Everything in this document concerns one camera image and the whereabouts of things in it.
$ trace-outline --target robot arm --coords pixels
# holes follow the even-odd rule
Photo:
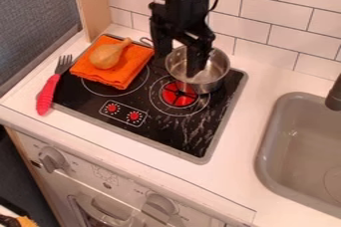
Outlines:
[[[208,5],[209,0],[166,0],[165,5],[150,5],[151,33],[156,56],[165,57],[169,54],[173,39],[182,42],[187,46],[189,78],[203,70],[215,39],[205,23]]]

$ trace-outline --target stove knob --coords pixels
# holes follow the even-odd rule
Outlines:
[[[61,152],[51,146],[44,147],[38,154],[46,171],[52,173],[57,169],[67,170],[69,163]]]
[[[118,110],[118,107],[114,104],[111,104],[109,106],[107,106],[107,110],[110,112],[110,113],[114,113]]]
[[[129,119],[130,120],[138,120],[140,118],[140,113],[138,112],[131,112],[129,113]]]
[[[156,221],[159,223],[164,223],[167,226],[171,223],[176,223],[171,226],[184,227],[180,217],[177,214],[177,210],[174,204],[158,194],[151,194],[148,196],[145,205],[142,208],[142,212],[151,217],[149,219],[146,217],[147,226],[156,226]]]

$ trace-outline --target red burner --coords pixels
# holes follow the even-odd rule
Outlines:
[[[114,113],[118,109],[118,107],[116,105],[109,105],[107,106],[107,109],[110,113]]]
[[[131,120],[138,120],[140,118],[140,114],[138,112],[131,112],[129,114],[129,118]]]
[[[165,103],[173,107],[188,107],[197,99],[197,94],[193,88],[180,81],[166,84],[162,92]]]

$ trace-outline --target red knob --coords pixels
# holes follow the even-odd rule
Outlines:
[[[118,109],[118,107],[116,105],[109,105],[107,109],[110,113],[113,113]]]
[[[131,120],[138,120],[140,118],[140,114],[138,112],[131,112],[129,114],[129,118]]]

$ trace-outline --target faucet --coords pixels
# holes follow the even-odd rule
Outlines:
[[[330,110],[341,112],[341,75],[330,90],[325,105]]]

